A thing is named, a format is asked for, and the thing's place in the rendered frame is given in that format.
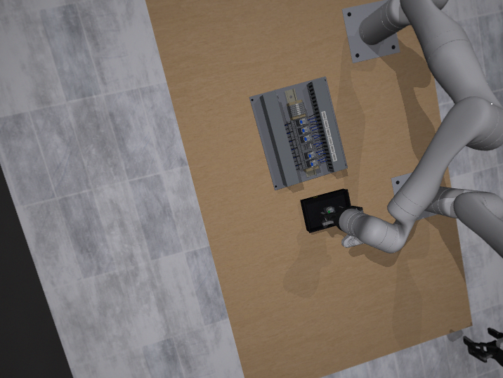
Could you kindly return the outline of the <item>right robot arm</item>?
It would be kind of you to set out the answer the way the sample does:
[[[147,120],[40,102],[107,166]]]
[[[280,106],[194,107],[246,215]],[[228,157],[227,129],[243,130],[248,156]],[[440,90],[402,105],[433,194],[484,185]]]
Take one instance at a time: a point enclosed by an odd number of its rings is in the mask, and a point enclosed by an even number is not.
[[[392,224],[347,209],[339,218],[340,228],[348,234],[341,241],[345,248],[367,244],[389,254],[399,251],[415,221],[437,195],[455,155],[465,146],[488,151],[503,144],[503,107],[486,81],[466,32],[441,11],[447,2],[388,0],[360,24],[360,38],[368,45],[411,25],[432,75],[455,105],[389,202],[388,212],[396,221]]]

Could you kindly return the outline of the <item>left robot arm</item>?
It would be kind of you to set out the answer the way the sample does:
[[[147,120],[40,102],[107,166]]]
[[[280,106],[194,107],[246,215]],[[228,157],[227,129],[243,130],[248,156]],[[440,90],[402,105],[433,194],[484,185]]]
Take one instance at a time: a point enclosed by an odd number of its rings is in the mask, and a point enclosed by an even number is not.
[[[425,211],[459,219],[503,258],[503,201],[498,195],[440,186]]]

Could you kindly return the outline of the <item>grey relay panel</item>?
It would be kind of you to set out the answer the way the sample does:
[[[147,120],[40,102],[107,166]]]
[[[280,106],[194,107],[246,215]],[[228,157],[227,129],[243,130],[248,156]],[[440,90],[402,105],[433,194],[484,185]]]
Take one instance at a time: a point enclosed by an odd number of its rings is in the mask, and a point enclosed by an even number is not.
[[[275,190],[348,168],[326,77],[249,99]],[[297,126],[304,117],[308,124]],[[299,135],[304,126],[311,132]],[[313,140],[301,143],[308,134]],[[319,166],[307,167],[310,151]]]

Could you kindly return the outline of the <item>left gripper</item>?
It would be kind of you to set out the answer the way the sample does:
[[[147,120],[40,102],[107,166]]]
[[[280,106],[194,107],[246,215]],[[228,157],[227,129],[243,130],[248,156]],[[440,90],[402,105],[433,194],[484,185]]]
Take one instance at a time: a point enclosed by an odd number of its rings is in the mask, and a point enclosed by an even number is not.
[[[488,334],[493,336],[496,339],[502,338],[503,333],[498,332],[492,328],[488,328]],[[476,343],[470,340],[468,337],[463,337],[464,343],[468,346],[469,354],[474,356],[475,358],[481,360],[486,363],[488,358],[495,359],[502,367],[503,367],[503,351],[496,347],[496,340],[488,342],[488,343]],[[476,348],[476,346],[480,348]],[[483,347],[486,347],[487,351],[484,351]]]

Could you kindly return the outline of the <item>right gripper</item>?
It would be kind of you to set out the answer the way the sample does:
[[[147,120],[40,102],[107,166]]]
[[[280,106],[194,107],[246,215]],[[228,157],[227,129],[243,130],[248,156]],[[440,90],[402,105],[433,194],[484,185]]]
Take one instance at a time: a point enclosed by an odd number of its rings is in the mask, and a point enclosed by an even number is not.
[[[339,218],[341,214],[346,211],[347,209],[357,209],[359,211],[363,212],[362,207],[356,207],[356,206],[350,206],[350,207],[338,207],[338,212],[330,212],[330,213],[325,213],[321,212],[319,219],[320,219],[320,224],[322,225],[323,228],[326,228],[328,224],[336,225],[339,230],[342,230],[339,226]],[[364,213],[364,212],[363,212]],[[329,218],[329,219],[328,219]]]

